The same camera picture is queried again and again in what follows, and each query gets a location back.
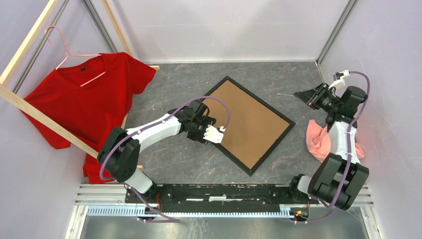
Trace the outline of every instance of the black picture frame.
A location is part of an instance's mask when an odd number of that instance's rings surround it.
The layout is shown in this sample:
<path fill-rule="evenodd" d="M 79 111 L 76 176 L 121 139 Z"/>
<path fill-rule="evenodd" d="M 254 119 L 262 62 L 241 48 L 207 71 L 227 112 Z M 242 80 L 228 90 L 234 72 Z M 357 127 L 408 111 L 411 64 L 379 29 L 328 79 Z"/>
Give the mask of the black picture frame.
<path fill-rule="evenodd" d="M 216 89 L 218 89 L 224 82 L 230 81 L 235 86 L 239 87 L 241 90 L 243 90 L 245 93 L 250 95 L 252 98 L 256 99 L 259 103 L 264 105 L 266 108 L 271 110 L 273 113 L 278 115 L 280 118 L 284 119 L 289 123 L 289 126 L 287 129 L 278 137 L 278 139 L 271 145 L 271 147 L 262 155 L 261 158 L 259 158 L 258 162 L 250 169 L 248 168 L 240 159 L 236 158 L 230 151 L 228 151 L 224 146 L 222 146 L 219 143 L 213 143 L 216 148 L 218 148 L 224 155 L 226 155 L 231 161 L 233 161 L 237 166 L 239 166 L 246 174 L 249 176 L 252 176 L 255 171 L 261 166 L 261 164 L 265 161 L 265 159 L 268 158 L 268 156 L 275 150 L 275 148 L 280 144 L 280 142 L 283 140 L 284 137 L 292 130 L 292 128 L 295 126 L 296 123 L 294 123 L 291 119 L 287 118 L 284 114 L 276 110 L 274 107 L 263 101 L 261 98 L 257 97 L 255 94 L 250 92 L 248 89 L 243 87 L 241 84 L 230 78 L 229 76 L 224 77 L 218 84 L 216 84 L 211 90 L 209 90 L 205 96 L 211 95 Z"/>

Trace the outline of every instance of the red t-shirt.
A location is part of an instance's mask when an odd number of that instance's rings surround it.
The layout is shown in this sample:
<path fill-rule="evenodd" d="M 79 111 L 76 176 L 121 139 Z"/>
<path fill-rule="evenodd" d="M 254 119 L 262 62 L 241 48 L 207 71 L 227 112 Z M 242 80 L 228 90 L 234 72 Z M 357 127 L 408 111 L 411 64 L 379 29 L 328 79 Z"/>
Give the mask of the red t-shirt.
<path fill-rule="evenodd" d="M 99 74 L 105 74 L 81 87 Z M 73 67 L 53 70 L 25 100 L 100 151 L 110 131 L 120 126 L 132 106 L 132 95 L 143 92 L 155 69 L 124 52 L 94 57 Z M 48 143 L 56 149 L 70 142 L 26 115 Z M 89 183 L 103 183 L 100 164 L 87 155 L 84 176 Z"/>

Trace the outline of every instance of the metal pole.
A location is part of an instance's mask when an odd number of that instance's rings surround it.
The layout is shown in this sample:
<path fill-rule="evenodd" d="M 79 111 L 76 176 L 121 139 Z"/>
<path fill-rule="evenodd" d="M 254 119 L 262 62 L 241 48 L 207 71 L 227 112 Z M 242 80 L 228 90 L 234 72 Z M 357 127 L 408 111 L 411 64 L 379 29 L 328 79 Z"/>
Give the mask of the metal pole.
<path fill-rule="evenodd" d="M 337 23 L 334 26 L 330 36 L 328 37 L 327 42 L 325 43 L 324 47 L 322 48 L 321 53 L 319 54 L 318 58 L 316 59 L 317 64 L 321 64 L 324 58 L 327 56 L 328 51 L 330 50 L 331 46 L 334 44 L 335 40 L 337 39 L 341 29 L 343 28 L 344 24 L 346 23 L 347 19 L 350 16 L 350 13 L 356 6 L 358 0 L 349 0 L 344 8 L 343 12 L 340 15 Z"/>
<path fill-rule="evenodd" d="M 113 40 L 111 39 L 106 27 L 104 26 L 103 21 L 100 18 L 97 10 L 95 9 L 94 4 L 91 0 L 82 0 L 84 3 L 88 13 L 91 16 L 91 19 L 94 21 L 94 24 L 97 26 L 98 31 L 100 32 L 101 36 L 103 37 L 105 43 L 107 44 L 108 48 L 111 52 L 117 52 L 116 45 L 114 44 Z"/>
<path fill-rule="evenodd" d="M 62 15 L 63 11 L 66 8 L 67 3 L 69 0 L 65 0 L 60 7 L 59 11 L 57 12 L 56 16 L 54 17 L 53 21 L 51 22 L 52 26 L 55 26 L 57 22 L 59 21 L 60 16 Z M 17 93 L 22 86 L 23 81 L 25 81 L 26 76 L 28 75 L 29 71 L 31 70 L 32 66 L 35 63 L 35 60 L 38 58 L 42 48 L 44 47 L 45 43 L 48 40 L 48 37 L 51 35 L 51 32 L 53 31 L 53 28 L 48 29 L 48 31 L 44 34 L 42 37 L 41 42 L 39 43 L 37 49 L 35 50 L 34 54 L 32 55 L 31 59 L 29 60 L 29 63 L 26 65 L 25 69 L 23 70 L 22 74 L 20 75 L 18 81 L 16 82 L 15 86 L 12 89 L 13 93 Z"/>

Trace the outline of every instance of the white wall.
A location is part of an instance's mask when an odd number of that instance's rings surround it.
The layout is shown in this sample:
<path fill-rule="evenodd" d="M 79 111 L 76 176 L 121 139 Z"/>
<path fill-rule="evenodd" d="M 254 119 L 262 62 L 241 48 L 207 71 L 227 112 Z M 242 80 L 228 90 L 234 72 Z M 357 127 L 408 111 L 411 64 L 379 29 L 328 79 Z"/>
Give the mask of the white wall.
<path fill-rule="evenodd" d="M 47 2 L 0 2 L 0 71 L 4 70 Z M 74 53 L 108 52 L 81 1 L 69 2 L 58 26 Z M 64 48 L 57 32 L 50 39 L 53 46 L 45 45 L 19 91 L 20 96 L 29 94 L 64 59 Z M 74 57 L 65 64 L 74 65 L 85 60 Z M 2 98 L 0 112 L 0 238 L 63 238 L 83 178 L 86 154 L 74 146 L 53 149 L 26 117 Z"/>
<path fill-rule="evenodd" d="M 315 60 L 347 0 L 110 2 L 140 60 L 207 62 Z"/>
<path fill-rule="evenodd" d="M 387 239 L 420 238 L 422 213 L 422 2 L 359 1 L 327 58 L 324 79 L 344 69 L 371 79 L 357 139 Z M 360 76 L 348 84 L 366 89 Z"/>

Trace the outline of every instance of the small metal rod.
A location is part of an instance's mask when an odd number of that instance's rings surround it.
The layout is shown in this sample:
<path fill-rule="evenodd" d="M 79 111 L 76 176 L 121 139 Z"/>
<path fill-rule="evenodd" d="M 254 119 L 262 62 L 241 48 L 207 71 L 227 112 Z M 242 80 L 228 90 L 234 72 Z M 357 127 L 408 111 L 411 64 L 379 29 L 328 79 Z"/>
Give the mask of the small metal rod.
<path fill-rule="evenodd" d="M 53 21 L 51 22 L 52 26 L 55 26 L 57 22 L 59 21 L 59 18 L 61 17 L 63 11 L 66 8 L 67 3 L 69 0 L 64 0 L 62 6 L 60 7 L 59 11 L 57 12 L 56 16 L 54 17 Z M 42 48 L 44 47 L 45 43 L 48 40 L 48 37 L 51 35 L 51 32 L 53 31 L 53 28 L 48 29 L 48 31 L 44 34 L 42 37 L 41 42 L 39 43 L 37 49 L 35 50 L 34 54 L 32 55 L 31 59 L 29 60 L 28 64 L 26 65 L 25 69 L 23 70 L 22 74 L 19 77 L 19 80 L 16 82 L 15 86 L 12 89 L 13 93 L 17 93 L 22 86 L 23 81 L 25 81 L 26 76 L 28 76 L 29 71 L 31 70 L 32 66 L 35 63 L 35 60 L 38 58 L 39 54 L 41 53 Z"/>
<path fill-rule="evenodd" d="M 108 48 L 111 52 L 116 53 L 118 52 L 116 45 L 114 44 L 110 34 L 108 33 L 106 26 L 104 25 L 103 21 L 101 20 L 100 15 L 98 14 L 97 10 L 95 9 L 94 4 L 91 0 L 82 0 L 87 9 L 88 13 L 91 16 L 95 26 L 97 27 L 98 31 L 100 32 L 101 37 L 103 37 L 104 42 L 107 44 Z"/>

